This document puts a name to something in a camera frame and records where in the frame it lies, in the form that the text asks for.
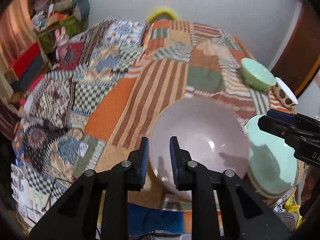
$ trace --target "pink toy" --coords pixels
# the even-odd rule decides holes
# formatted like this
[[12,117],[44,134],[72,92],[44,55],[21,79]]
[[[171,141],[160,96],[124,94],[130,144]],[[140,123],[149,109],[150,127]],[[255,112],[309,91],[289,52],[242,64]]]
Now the pink toy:
[[66,34],[66,28],[62,27],[61,28],[61,34],[59,29],[56,29],[56,31],[54,32],[54,35],[56,36],[56,46],[57,46],[57,50],[56,50],[56,58],[58,60],[58,62],[62,62],[65,55],[67,54],[68,51],[68,47],[69,47],[69,36]]

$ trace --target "pink bowl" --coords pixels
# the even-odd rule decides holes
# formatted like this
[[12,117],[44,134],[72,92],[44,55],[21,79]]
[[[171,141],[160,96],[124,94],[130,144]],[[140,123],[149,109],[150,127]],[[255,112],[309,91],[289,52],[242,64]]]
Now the pink bowl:
[[209,170],[246,174],[249,141],[232,112],[206,98],[184,98],[167,107],[150,136],[150,164],[171,192],[191,200],[191,191],[178,191],[173,183],[169,140],[177,136],[181,149]]

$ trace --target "metal screw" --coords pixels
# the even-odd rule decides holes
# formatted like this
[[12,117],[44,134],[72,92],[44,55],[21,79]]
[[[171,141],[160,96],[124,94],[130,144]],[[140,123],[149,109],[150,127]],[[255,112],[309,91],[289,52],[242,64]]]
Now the metal screw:
[[131,165],[131,161],[123,161],[121,162],[121,165],[127,168]]
[[235,175],[234,171],[232,170],[226,170],[224,173],[229,178],[232,178]]
[[191,168],[194,168],[198,165],[198,163],[196,163],[195,161],[188,161],[188,166]]
[[94,170],[87,170],[84,173],[87,177],[91,177],[94,174]]

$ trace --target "mint green bowl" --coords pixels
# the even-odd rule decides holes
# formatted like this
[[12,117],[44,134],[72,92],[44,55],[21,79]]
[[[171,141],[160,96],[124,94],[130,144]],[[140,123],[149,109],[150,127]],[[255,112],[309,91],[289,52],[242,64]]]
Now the mint green bowl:
[[245,83],[256,90],[267,91],[276,85],[276,79],[264,65],[251,58],[241,60],[241,74]]

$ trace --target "stuffed animal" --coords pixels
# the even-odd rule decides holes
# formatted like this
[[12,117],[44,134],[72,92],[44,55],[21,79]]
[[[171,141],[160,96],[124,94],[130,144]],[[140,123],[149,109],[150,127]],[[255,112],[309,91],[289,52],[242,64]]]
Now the stuffed animal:
[[58,62],[62,62],[65,55],[68,52],[69,36],[66,34],[65,27],[61,28],[61,34],[60,34],[59,29],[56,29],[54,32],[54,35],[56,36],[55,45],[57,46],[56,58],[57,58]]
[[85,21],[89,16],[90,4],[89,0],[56,0],[54,10],[61,12],[72,10],[73,15],[78,21]]

